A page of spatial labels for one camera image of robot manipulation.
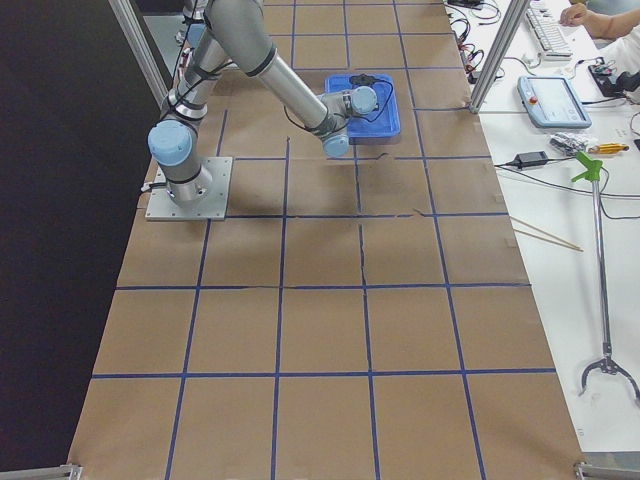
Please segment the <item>person's hand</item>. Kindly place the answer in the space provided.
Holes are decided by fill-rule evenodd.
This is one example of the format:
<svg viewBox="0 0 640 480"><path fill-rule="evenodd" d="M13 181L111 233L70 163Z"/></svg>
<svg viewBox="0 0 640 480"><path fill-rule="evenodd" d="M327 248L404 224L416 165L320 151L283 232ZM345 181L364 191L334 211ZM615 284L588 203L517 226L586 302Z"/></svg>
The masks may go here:
<svg viewBox="0 0 640 480"><path fill-rule="evenodd" d="M575 3L565 8L559 16L559 24L565 27L588 25L594 20L594 13L583 3Z"/></svg>

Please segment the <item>person's forearm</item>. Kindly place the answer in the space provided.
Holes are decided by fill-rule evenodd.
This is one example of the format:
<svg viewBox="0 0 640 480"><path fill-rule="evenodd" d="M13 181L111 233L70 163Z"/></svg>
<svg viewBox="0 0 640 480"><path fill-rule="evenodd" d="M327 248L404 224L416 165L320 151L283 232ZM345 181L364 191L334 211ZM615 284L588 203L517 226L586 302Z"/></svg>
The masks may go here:
<svg viewBox="0 0 640 480"><path fill-rule="evenodd" d="M591 13L593 26L590 34L597 39L615 40L628 35L639 25L639 10L616 15Z"/></svg>

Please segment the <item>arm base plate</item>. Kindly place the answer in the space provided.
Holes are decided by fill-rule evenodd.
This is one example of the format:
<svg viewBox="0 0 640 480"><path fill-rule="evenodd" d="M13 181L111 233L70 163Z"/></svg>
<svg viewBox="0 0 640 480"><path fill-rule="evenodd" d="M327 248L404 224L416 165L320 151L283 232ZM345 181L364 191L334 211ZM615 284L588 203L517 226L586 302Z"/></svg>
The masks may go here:
<svg viewBox="0 0 640 480"><path fill-rule="evenodd" d="M147 202L149 221L223 221L226 216L232 157L199 157L197 177L188 183L169 182L160 166Z"/></svg>

